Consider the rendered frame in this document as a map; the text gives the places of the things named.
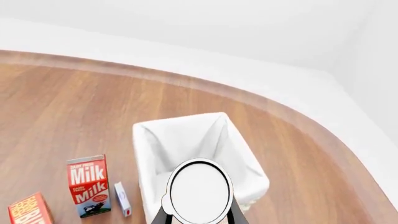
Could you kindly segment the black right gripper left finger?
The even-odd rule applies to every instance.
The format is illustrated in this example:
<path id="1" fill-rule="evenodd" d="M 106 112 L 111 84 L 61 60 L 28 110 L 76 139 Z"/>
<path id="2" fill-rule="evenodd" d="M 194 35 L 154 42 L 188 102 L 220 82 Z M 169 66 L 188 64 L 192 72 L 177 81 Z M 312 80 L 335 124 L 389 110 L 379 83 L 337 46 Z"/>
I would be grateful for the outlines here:
<path id="1" fill-rule="evenodd" d="M 165 212 L 163 207 L 160 207 L 151 224 L 170 224 L 170 215 Z"/>

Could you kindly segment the small white printed box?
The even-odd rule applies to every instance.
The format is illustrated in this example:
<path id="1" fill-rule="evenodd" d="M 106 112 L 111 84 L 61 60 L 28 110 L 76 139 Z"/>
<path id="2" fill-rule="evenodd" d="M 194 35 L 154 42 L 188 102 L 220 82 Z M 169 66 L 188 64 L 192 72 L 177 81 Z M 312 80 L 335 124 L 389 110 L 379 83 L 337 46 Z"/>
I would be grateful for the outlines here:
<path id="1" fill-rule="evenodd" d="M 114 184 L 114 191 L 121 211 L 124 217 L 131 216 L 131 204 L 129 203 L 128 197 L 126 195 L 125 189 L 122 182 L 117 182 Z"/>

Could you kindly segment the orange-red printed food box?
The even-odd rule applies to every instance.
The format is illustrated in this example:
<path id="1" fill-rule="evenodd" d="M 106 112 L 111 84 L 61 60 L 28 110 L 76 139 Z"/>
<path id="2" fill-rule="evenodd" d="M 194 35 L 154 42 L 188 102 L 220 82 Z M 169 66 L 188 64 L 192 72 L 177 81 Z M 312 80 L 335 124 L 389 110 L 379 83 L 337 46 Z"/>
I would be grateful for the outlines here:
<path id="1" fill-rule="evenodd" d="M 55 224 L 52 212 L 40 192 L 8 206 L 11 224 Z"/>

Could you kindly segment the white fabric-lined basket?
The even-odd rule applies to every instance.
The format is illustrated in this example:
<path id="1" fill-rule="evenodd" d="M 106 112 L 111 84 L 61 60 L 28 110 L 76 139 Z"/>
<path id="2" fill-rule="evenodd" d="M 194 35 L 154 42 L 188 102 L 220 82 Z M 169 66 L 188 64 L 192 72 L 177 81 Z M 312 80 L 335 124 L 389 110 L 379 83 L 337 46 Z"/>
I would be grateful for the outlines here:
<path id="1" fill-rule="evenodd" d="M 210 159 L 228 173 L 242 212 L 269 189 L 269 179 L 260 163 L 226 113 L 136 123 L 132 140 L 147 224 L 159 211 L 172 171 L 193 158 Z"/>

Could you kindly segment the red and white milk carton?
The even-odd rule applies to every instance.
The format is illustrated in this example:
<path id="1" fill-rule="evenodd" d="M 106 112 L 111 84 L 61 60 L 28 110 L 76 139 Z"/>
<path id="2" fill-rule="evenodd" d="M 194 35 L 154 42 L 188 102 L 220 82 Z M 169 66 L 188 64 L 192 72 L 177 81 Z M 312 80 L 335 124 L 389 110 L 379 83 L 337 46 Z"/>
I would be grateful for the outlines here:
<path id="1" fill-rule="evenodd" d="M 68 187 L 80 218 L 111 210 L 106 156 L 67 160 Z"/>

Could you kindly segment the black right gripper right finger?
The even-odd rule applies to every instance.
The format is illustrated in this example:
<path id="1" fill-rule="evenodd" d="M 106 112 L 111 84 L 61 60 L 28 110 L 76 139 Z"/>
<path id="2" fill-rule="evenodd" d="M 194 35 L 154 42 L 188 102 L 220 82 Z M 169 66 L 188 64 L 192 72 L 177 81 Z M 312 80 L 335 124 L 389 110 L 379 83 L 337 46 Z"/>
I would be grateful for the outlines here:
<path id="1" fill-rule="evenodd" d="M 235 198 L 228 212 L 228 224 L 249 224 Z"/>

